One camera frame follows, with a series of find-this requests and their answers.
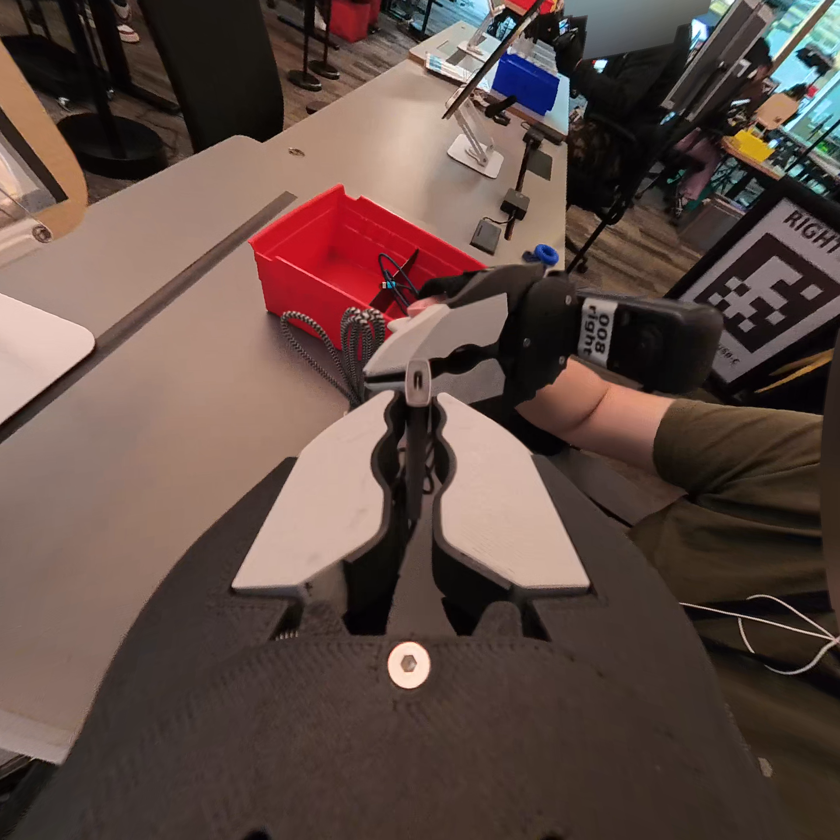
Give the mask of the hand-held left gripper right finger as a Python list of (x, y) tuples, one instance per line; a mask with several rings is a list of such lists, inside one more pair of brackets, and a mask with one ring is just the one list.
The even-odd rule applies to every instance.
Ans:
[(532, 452), (450, 394), (435, 398), (432, 569), (456, 625), (498, 602), (587, 594), (590, 576)]

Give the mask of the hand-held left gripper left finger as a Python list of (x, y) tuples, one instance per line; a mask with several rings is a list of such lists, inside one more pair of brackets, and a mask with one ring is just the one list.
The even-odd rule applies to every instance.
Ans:
[(333, 608), (384, 632), (403, 564), (403, 399), (383, 392), (300, 453), (233, 581), (237, 595)]

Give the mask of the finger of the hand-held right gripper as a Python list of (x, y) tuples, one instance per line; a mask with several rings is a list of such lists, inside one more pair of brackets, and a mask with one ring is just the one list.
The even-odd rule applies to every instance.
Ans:
[(508, 320), (508, 296), (505, 293), (454, 307), (436, 298), (418, 301), (408, 309), (408, 314), (392, 320), (387, 325), (389, 333), (420, 322), (444, 324), (457, 335), (499, 335)]
[(402, 383), (412, 361), (432, 376), (465, 374), (493, 361), (506, 315), (418, 315), (405, 318), (364, 366), (366, 384)]

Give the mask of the grey usb hub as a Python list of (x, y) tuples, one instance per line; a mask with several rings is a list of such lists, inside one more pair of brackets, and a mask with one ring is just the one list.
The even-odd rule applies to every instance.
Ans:
[(410, 529), (419, 522), (424, 494), (434, 486), (431, 478), (434, 464), (432, 436), (432, 372), (427, 360), (411, 360), (406, 367), (404, 381), (405, 456), (404, 485), (406, 519)]

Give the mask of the red plastic bin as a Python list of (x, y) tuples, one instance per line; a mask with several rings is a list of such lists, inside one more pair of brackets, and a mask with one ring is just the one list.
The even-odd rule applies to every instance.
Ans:
[[(300, 312), (331, 341), (341, 343), (340, 321), (349, 308), (365, 310), (380, 289), (377, 256), (400, 265), (419, 249), (409, 277), (427, 281), (484, 269), (485, 265), (443, 239), (367, 197), (335, 185), (281, 216), (249, 241), (268, 312)], [(391, 306), (386, 322), (404, 316)]]

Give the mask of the person's right forearm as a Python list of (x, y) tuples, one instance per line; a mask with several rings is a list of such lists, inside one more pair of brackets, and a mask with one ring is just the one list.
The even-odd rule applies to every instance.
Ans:
[(673, 402), (606, 381), (569, 360), (554, 382), (517, 412), (569, 445), (655, 475), (655, 439)]

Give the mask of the dark bin divider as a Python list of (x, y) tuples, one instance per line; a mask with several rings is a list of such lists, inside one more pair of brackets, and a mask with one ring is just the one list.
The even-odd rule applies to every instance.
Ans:
[(419, 248), (416, 248), (411, 256), (403, 264), (387, 255), (380, 253), (377, 256), (377, 265), (381, 273), (380, 289), (374, 297), (370, 308), (382, 313), (391, 306), (396, 306), (401, 314), (407, 315), (411, 303), (417, 299), (417, 287), (410, 278), (410, 270), (414, 267), (419, 257)]

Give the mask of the small black stand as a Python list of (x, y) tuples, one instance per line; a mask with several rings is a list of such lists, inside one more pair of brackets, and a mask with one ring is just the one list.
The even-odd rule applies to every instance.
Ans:
[(545, 135), (537, 128), (529, 128), (523, 135), (524, 152), (519, 167), (518, 178), (514, 187), (509, 189), (500, 205), (500, 210), (507, 216), (504, 228), (504, 239), (509, 241), (513, 228), (518, 221), (522, 221), (529, 209), (530, 198), (523, 191), (526, 175), (532, 173), (543, 179), (550, 180), (552, 174), (552, 158), (541, 150)]

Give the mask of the tablet on folding stand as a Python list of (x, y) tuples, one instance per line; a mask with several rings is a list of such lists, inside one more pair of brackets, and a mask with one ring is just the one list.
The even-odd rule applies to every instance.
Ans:
[(484, 47), (488, 28), (508, 11), (508, 4), (489, 1), (487, 6), (488, 11), (479, 27), (467, 40), (458, 44), (454, 60), (442, 59), (440, 67), (442, 70), (452, 70), (453, 80), (458, 83), (458, 89), (447, 101), (444, 112), (444, 119), (454, 119), (458, 126), (458, 134), (447, 154), (452, 160), (494, 180), (500, 173), (503, 158), (485, 128), (484, 118), (474, 102), (474, 94), (479, 91), (481, 82), (496, 68), (512, 42), (521, 37), (527, 27), (540, 16), (544, 2), (532, 2), (518, 9), (516, 15), (519, 21), (493, 49)]

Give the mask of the black swivel chair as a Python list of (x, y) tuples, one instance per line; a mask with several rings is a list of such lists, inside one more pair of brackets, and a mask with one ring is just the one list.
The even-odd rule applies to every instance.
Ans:
[(566, 207), (592, 214), (609, 210), (620, 192), (625, 163), (637, 151), (637, 137), (601, 114), (570, 123)]

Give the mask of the framed marker sign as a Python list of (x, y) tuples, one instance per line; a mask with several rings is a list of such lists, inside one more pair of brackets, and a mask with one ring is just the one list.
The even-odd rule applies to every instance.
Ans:
[(722, 316), (711, 390), (758, 390), (785, 364), (835, 344), (838, 203), (782, 178), (665, 297), (708, 305)]

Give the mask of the blue plastic bin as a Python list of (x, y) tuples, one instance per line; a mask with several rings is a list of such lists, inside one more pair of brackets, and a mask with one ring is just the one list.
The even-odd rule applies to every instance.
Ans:
[(514, 97), (519, 105), (540, 117), (553, 109), (559, 87), (560, 77), (555, 71), (510, 51), (499, 59), (490, 84), (491, 90), (504, 98)]

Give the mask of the yellow plastic bin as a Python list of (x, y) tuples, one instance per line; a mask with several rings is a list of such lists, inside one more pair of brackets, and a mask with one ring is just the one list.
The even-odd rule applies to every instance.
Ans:
[(774, 152), (772, 146), (751, 130), (739, 131), (728, 141), (740, 155), (759, 163), (765, 162)]

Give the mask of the black pole stand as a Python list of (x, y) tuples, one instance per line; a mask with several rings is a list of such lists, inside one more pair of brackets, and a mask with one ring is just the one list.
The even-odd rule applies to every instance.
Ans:
[[(319, 2), (304, 1), (302, 4), (302, 23), (295, 29), (302, 34), (301, 68), (290, 70), (288, 80), (297, 88), (307, 92), (320, 92), (322, 80), (337, 81), (340, 79), (339, 69), (331, 62), (331, 50), (334, 49), (329, 33), (330, 17), (324, 19), (324, 29), (318, 35), (316, 27), (316, 11)], [(320, 58), (310, 57), (310, 42), (319, 40), (322, 47)]]

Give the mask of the red storage bin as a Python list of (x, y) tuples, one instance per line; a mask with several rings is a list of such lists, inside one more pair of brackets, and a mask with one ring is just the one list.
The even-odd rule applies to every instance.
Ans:
[(358, 43), (378, 31), (381, 10), (381, 1), (330, 1), (329, 32)]

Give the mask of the grey monitor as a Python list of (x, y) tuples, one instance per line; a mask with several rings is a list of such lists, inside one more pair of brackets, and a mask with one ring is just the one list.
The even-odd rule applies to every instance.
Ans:
[(662, 107), (694, 122), (729, 102), (751, 72), (746, 55), (771, 26), (774, 15), (765, 2), (734, 2), (690, 60)]

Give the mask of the white monitor stand base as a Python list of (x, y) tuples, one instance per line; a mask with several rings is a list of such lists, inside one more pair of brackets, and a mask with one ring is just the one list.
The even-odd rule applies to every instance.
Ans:
[(30, 404), (96, 347), (79, 324), (1, 296), (1, 422)]

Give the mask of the black office chair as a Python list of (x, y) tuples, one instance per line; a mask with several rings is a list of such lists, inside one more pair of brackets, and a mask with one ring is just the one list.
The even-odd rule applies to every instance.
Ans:
[(195, 153), (284, 128), (280, 73), (259, 1), (139, 1)]

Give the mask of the round black stand base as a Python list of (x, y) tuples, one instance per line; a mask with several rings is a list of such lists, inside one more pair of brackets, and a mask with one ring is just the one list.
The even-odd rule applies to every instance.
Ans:
[(168, 166), (162, 138), (140, 122), (87, 112), (66, 116), (56, 127), (84, 172), (137, 182)]

